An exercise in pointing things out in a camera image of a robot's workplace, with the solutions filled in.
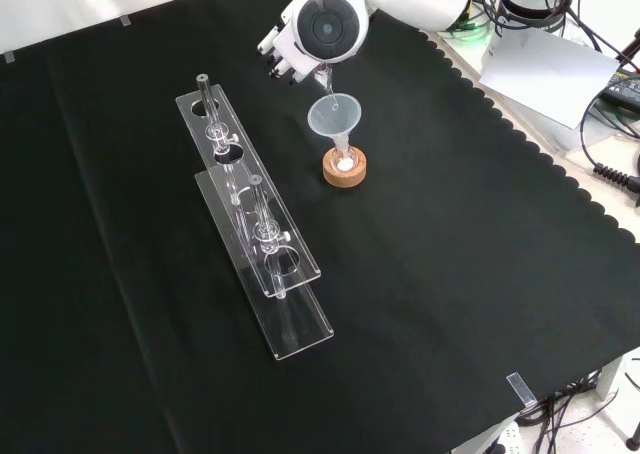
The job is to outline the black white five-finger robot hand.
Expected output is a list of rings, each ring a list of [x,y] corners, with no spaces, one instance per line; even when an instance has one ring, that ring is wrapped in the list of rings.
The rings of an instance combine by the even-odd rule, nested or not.
[[[274,26],[258,44],[257,53],[266,57],[272,78],[289,75],[290,84],[302,82],[321,64],[298,46],[291,22]]]

